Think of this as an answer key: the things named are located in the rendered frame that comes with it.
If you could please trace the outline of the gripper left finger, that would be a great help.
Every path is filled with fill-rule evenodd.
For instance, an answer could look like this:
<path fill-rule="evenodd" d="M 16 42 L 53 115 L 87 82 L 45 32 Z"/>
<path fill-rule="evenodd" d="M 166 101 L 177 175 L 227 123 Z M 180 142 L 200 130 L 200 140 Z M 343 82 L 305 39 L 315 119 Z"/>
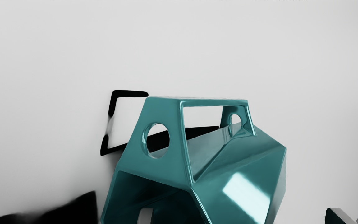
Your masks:
<path fill-rule="evenodd" d="M 0 216 L 0 224 L 99 224 L 96 192 L 87 192 L 45 212 Z"/>

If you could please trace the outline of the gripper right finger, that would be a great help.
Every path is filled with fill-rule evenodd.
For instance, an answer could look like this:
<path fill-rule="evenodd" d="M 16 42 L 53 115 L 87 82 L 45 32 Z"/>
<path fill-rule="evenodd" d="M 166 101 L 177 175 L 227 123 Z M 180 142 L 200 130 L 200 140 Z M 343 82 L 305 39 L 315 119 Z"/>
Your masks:
<path fill-rule="evenodd" d="M 325 224 L 358 224 L 340 208 L 327 208 Z"/>

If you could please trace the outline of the teal faceted mug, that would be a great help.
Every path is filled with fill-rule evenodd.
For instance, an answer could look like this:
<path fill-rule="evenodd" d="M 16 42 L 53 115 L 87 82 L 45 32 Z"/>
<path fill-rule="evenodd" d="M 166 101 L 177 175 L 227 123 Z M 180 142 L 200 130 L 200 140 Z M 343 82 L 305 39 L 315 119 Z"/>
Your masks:
<path fill-rule="evenodd" d="M 187 139 L 185 107 L 222 106 L 219 129 Z M 101 224 L 273 224 L 286 148 L 253 125 L 246 100 L 148 97 L 112 177 Z"/>

